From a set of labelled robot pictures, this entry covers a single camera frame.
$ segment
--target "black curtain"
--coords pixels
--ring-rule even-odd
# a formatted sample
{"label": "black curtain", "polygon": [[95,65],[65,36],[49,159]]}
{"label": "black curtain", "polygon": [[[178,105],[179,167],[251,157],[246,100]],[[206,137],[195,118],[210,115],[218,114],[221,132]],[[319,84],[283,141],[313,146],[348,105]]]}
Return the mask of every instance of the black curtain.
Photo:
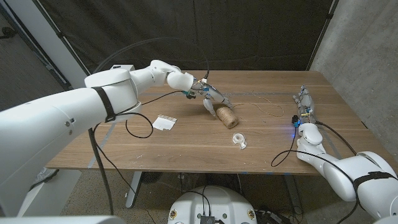
{"label": "black curtain", "polygon": [[[206,53],[211,70],[305,70],[332,0],[40,0],[93,71],[134,42],[178,37]],[[199,51],[176,40],[142,45],[112,64],[144,68],[153,59],[204,70]]]}

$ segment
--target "twine spool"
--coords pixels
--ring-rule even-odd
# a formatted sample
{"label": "twine spool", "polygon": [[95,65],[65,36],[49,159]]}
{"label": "twine spool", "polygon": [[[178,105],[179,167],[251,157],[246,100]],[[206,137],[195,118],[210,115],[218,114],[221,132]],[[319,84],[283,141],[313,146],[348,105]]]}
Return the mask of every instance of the twine spool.
{"label": "twine spool", "polygon": [[216,114],[227,128],[233,128],[239,123],[238,117],[227,106],[217,108]]}

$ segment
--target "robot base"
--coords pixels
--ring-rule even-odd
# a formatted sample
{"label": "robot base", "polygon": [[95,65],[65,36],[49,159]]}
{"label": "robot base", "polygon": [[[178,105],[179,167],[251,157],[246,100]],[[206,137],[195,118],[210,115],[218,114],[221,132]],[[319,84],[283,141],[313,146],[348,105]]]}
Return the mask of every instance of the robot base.
{"label": "robot base", "polygon": [[[191,191],[202,194],[204,187],[198,187]],[[168,224],[189,224],[201,223],[203,219],[203,202],[202,196],[193,192],[186,192],[177,201],[174,202],[170,209]],[[216,222],[230,224],[256,224],[257,219],[254,214],[253,206],[240,194],[225,187],[209,185],[206,186],[204,195],[210,203],[209,206],[204,198],[205,215],[214,217]]]}

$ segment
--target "cable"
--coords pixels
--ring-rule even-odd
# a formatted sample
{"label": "cable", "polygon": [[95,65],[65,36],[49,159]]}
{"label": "cable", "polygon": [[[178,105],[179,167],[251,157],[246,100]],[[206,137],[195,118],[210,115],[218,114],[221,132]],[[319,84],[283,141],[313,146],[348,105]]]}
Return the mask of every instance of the cable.
{"label": "cable", "polygon": [[241,195],[242,195],[242,185],[241,185],[241,179],[239,178],[239,174],[236,174],[238,176],[238,181],[239,181],[239,189],[241,190]]}
{"label": "cable", "polygon": [[172,93],[178,93],[178,92],[183,92],[183,91],[181,91],[181,90],[178,90],[178,91],[173,91],[173,92],[171,92],[171,93],[164,94],[164,95],[163,95],[163,96],[161,96],[161,97],[158,97],[158,98],[156,98],[156,99],[154,99],[154,100],[148,101],[148,102],[146,102],[146,103],[143,103],[143,104],[141,104],[141,105],[145,105],[145,104],[147,104],[147,103],[151,103],[151,102],[153,102],[153,101],[155,101],[155,100],[158,100],[158,99],[160,99],[160,98],[162,98],[162,97],[164,97],[164,96],[170,95],[170,94],[172,94]]}
{"label": "cable", "polygon": [[111,195],[111,188],[109,187],[108,179],[106,178],[104,165],[102,164],[100,154],[97,150],[97,142],[95,141],[94,131],[92,128],[88,130],[88,135],[90,137],[90,143],[93,147],[95,159],[97,160],[99,171],[101,172],[102,180],[105,185],[106,194],[108,195],[108,202],[109,202],[109,209],[111,210],[111,215],[113,215],[113,202],[112,202],[112,195]]}
{"label": "cable", "polygon": [[320,121],[315,121],[315,124],[319,124],[319,125],[325,126],[330,131],[333,131],[349,147],[351,152],[353,152],[354,156],[356,156],[356,151],[351,147],[351,145],[339,133],[337,133],[337,131],[333,130],[333,128],[329,127],[328,125],[326,125],[326,124],[324,124],[324,123],[322,123]]}
{"label": "cable", "polygon": [[116,169],[116,171],[119,173],[120,177],[122,178],[122,180],[130,187],[130,189],[134,192],[134,194],[136,194],[136,191],[131,187],[131,185],[129,184],[129,182],[123,177],[122,173],[120,172],[120,170],[116,167],[116,165],[106,156],[105,152],[102,150],[102,148],[98,145],[98,143],[95,140],[95,130],[97,129],[98,125],[97,124],[94,128],[93,134],[94,134],[94,141],[96,144],[96,147],[98,148],[98,150],[102,153],[102,155],[104,155],[105,159],[112,164],[112,166]]}
{"label": "cable", "polygon": [[355,212],[358,204],[359,204],[359,200],[357,199],[353,209],[349,212],[349,214],[347,214],[344,218],[342,218],[337,224],[340,224],[342,221],[346,220],[349,216],[351,216]]}
{"label": "cable", "polygon": [[137,46],[140,46],[142,44],[148,44],[148,43],[151,43],[151,42],[163,41],[163,40],[178,40],[178,41],[184,42],[184,43],[186,43],[188,45],[192,45],[192,46],[196,47],[201,52],[201,54],[203,55],[203,58],[206,61],[207,72],[206,72],[206,75],[203,78],[207,79],[207,77],[209,76],[209,72],[210,72],[210,65],[209,65],[209,60],[207,59],[206,54],[204,53],[204,51],[201,48],[199,48],[199,46],[197,46],[196,44],[191,43],[191,42],[189,42],[187,40],[183,40],[183,39],[177,38],[177,37],[158,37],[158,38],[153,38],[153,39],[147,39],[147,40],[142,40],[142,41],[136,42],[134,44],[128,45],[126,47],[123,47],[122,49],[117,50],[115,53],[111,54],[109,57],[107,57],[105,60],[103,60],[97,66],[97,68],[94,70],[93,74],[99,72],[105,66],[105,64],[107,64],[110,60],[112,60],[113,58],[115,58],[119,54],[121,54],[121,53],[123,53],[123,52],[125,52],[125,51],[127,51],[129,49],[132,49],[133,47],[137,47]]}
{"label": "cable", "polygon": [[[136,115],[139,115],[139,116],[142,116],[143,118],[145,118],[149,123],[150,123],[150,126],[152,127],[152,132],[146,137],[146,138],[148,138],[149,136],[151,136],[151,134],[154,132],[154,127],[153,127],[153,125],[152,125],[152,123],[149,121],[149,119],[146,117],[146,116],[144,116],[143,114],[140,114],[140,113],[134,113],[134,112],[130,112],[130,113],[118,113],[116,116],[121,116],[121,115],[126,115],[126,114],[136,114]],[[98,154],[98,151],[97,150],[95,150],[95,148],[97,148],[101,153],[102,153],[102,155],[104,155],[104,157],[105,157],[105,159],[110,163],[110,164],[112,164],[112,166],[116,169],[116,171],[119,173],[119,175],[120,175],[120,177],[122,178],[122,180],[130,187],[130,189],[134,192],[134,194],[136,193],[136,191],[131,187],[131,185],[129,184],[129,182],[123,177],[123,175],[122,175],[122,173],[120,172],[120,170],[116,167],[116,165],[106,156],[106,154],[105,154],[105,152],[102,150],[102,148],[98,145],[98,143],[97,143],[97,141],[96,141],[96,139],[95,139],[95,131],[96,131],[96,129],[97,129],[97,127],[99,126],[100,124],[97,124],[95,127],[94,127],[94,130],[93,129],[91,129],[92,130],[92,134],[90,133],[90,130],[88,131],[89,132],[89,135],[90,135],[90,140],[91,140],[91,145],[93,146],[93,149],[94,149],[94,154]],[[133,135],[132,133],[130,133],[132,136],[134,136],[134,137],[137,137],[137,138],[143,138],[143,137],[139,137],[139,136],[135,136],[135,135]],[[96,156],[96,159],[97,159],[97,161],[99,161],[98,162],[98,166],[99,166],[99,169],[100,170],[102,170],[102,169],[104,169],[104,167],[103,167],[103,165],[102,165],[102,162],[100,162],[100,160],[101,160],[101,158],[100,158],[100,155],[98,154],[98,158],[97,158],[97,156]],[[105,187],[108,189],[109,188],[109,184],[108,184],[108,180],[106,180],[106,175],[104,175],[103,176],[103,179],[104,179],[104,182],[106,182],[106,184],[105,184]]]}
{"label": "cable", "polygon": [[293,137],[293,141],[292,141],[292,145],[290,146],[290,149],[287,151],[287,155],[276,165],[272,165],[274,163],[274,161],[276,160],[276,158],[279,157],[280,154],[278,154],[277,156],[275,156],[275,158],[272,160],[271,162],[271,167],[277,167],[279,166],[279,164],[281,164],[283,161],[285,161],[285,159],[287,158],[287,156],[290,154],[290,152],[292,151],[293,148],[293,144],[294,144],[294,139],[296,138],[296,132],[297,132],[297,128],[294,128],[294,137]]}
{"label": "cable", "polygon": [[201,191],[201,201],[203,203],[203,214],[205,214],[205,201],[204,201],[204,196],[205,196],[205,189],[207,187],[207,184],[205,185],[205,187],[203,188],[203,190]]}
{"label": "cable", "polygon": [[156,224],[156,222],[155,222],[154,218],[152,218],[152,215],[150,215],[150,213],[149,213],[148,209],[145,209],[145,211],[147,211],[147,213],[148,213],[148,215],[150,216],[150,218],[152,219],[152,221],[153,221],[153,222]]}
{"label": "cable", "polygon": [[[314,154],[307,153],[307,152],[301,152],[301,151],[291,150],[291,149],[286,150],[286,151],[283,151],[283,152],[280,152],[280,153],[279,153],[278,155],[276,155],[275,158],[272,160],[271,166],[272,166],[272,167],[275,167],[275,166],[272,165],[272,163],[273,163],[273,162],[275,161],[275,159],[277,159],[280,155],[282,155],[283,153],[286,153],[286,152],[288,152],[288,153],[290,153],[290,152],[298,152],[298,153],[306,154],[306,155],[313,156],[313,157],[316,157],[316,158],[318,158],[318,159],[321,159],[321,160],[323,160],[323,161],[329,163],[330,165],[332,165],[332,166],[335,167],[336,169],[338,169],[343,175],[345,175],[345,176],[348,178],[348,180],[352,183],[352,185],[354,185],[354,180],[351,179],[351,178],[349,177],[349,175],[348,175],[346,172],[344,172],[342,169],[340,169],[336,164],[330,162],[330,161],[327,160],[327,159],[324,159],[324,158],[322,158],[322,157],[319,157],[319,156],[316,156],[316,155],[314,155]],[[345,219],[347,219],[347,218],[348,218],[350,215],[352,215],[352,214],[354,213],[354,211],[356,210],[357,206],[359,205],[359,198],[358,198],[358,194],[357,194],[356,192],[355,192],[355,195],[356,195],[356,203],[355,203],[354,208],[352,209],[352,211],[349,212],[349,214],[347,214],[345,217],[343,217],[337,224],[340,224],[342,221],[344,221]]]}
{"label": "cable", "polygon": [[181,182],[181,194],[182,194],[182,173],[180,173],[180,182]]}
{"label": "cable", "polygon": [[[194,192],[194,191],[192,191],[192,190],[189,190],[189,191],[187,191],[187,192],[199,194],[199,195],[202,196],[202,198],[204,197],[204,198],[206,199],[207,204],[209,205],[209,216],[210,216],[210,215],[211,215],[210,202],[209,202],[209,200],[207,199],[207,197],[206,197],[204,194],[201,194],[201,193],[199,193],[199,192]],[[203,202],[203,215],[205,215],[205,203],[204,203],[204,202]]]}
{"label": "cable", "polygon": [[128,132],[130,135],[132,135],[132,136],[134,136],[134,137],[136,137],[136,138],[149,138],[149,137],[152,135],[152,133],[154,132],[154,126],[152,125],[151,121],[149,121],[149,119],[148,119],[145,115],[140,114],[140,113],[129,112],[129,113],[119,113],[119,114],[117,114],[116,116],[119,116],[119,115],[127,115],[127,114],[136,114],[136,115],[142,116],[143,118],[145,118],[145,119],[149,122],[150,128],[151,128],[150,134],[149,134],[148,136],[144,136],[144,137],[136,136],[136,135],[134,135],[133,133],[130,132],[130,130],[129,130],[128,126],[127,126],[127,120],[126,120],[126,130],[127,130],[127,132]]}

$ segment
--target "wooden table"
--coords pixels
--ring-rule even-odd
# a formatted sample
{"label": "wooden table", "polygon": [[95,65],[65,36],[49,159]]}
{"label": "wooden table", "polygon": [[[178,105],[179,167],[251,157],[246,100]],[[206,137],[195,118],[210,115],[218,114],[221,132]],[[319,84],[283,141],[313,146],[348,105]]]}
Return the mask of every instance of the wooden table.
{"label": "wooden table", "polygon": [[[197,78],[203,71],[190,71]],[[159,114],[177,118],[168,131],[154,129],[148,139],[129,135],[124,123],[114,127],[104,152],[120,169],[162,172],[219,172],[239,174],[302,174],[319,173],[299,160],[295,153],[278,167],[271,167],[272,159],[292,144],[295,128],[292,116],[297,106],[292,95],[305,84],[315,102],[317,119],[338,131],[357,151],[372,151],[398,171],[398,164],[381,146],[351,108],[319,72],[263,72],[263,71],[211,71],[208,82],[227,96],[232,104],[256,103],[264,111],[282,114],[279,107],[252,95],[265,97],[281,105],[283,117],[261,112],[256,106],[246,104],[235,107],[239,124],[227,129],[203,106],[203,98],[188,100],[182,94],[166,96],[143,106],[142,113],[152,122]],[[173,91],[169,86],[154,87],[139,96],[147,102]],[[101,124],[96,132],[98,143],[103,140],[111,124]],[[144,119],[135,116],[128,123],[131,132],[145,136],[150,127]],[[337,158],[352,156],[348,147],[329,130],[322,130],[323,145],[327,153]],[[242,132],[248,146],[240,150],[233,144],[234,133]],[[69,144],[47,164],[57,169],[87,169],[93,158],[93,150],[84,133]],[[112,169],[103,159],[106,169]]]}

